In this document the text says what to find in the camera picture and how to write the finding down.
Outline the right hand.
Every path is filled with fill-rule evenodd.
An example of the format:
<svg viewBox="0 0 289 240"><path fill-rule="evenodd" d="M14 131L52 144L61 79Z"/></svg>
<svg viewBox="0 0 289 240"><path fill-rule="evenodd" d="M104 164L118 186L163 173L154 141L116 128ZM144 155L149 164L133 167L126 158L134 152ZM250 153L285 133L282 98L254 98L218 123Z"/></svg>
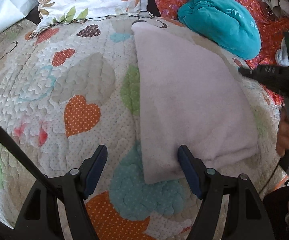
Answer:
<svg viewBox="0 0 289 240"><path fill-rule="evenodd" d="M280 111L280 122L277 133L276 151L280 157L283 157L289 150L289 121L285 109Z"/></svg>

